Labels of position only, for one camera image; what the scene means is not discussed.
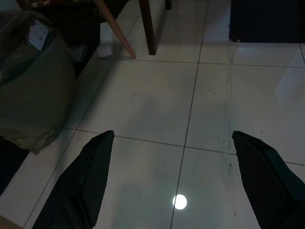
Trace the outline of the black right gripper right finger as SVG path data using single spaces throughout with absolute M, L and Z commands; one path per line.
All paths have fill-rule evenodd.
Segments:
M 232 139 L 244 190 L 262 229 L 305 227 L 305 184 L 278 152 L 241 131 Z

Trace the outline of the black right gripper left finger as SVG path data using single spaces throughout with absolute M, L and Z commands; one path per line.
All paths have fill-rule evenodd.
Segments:
M 107 185 L 114 131 L 93 137 L 64 170 L 38 215 L 35 229 L 92 229 Z

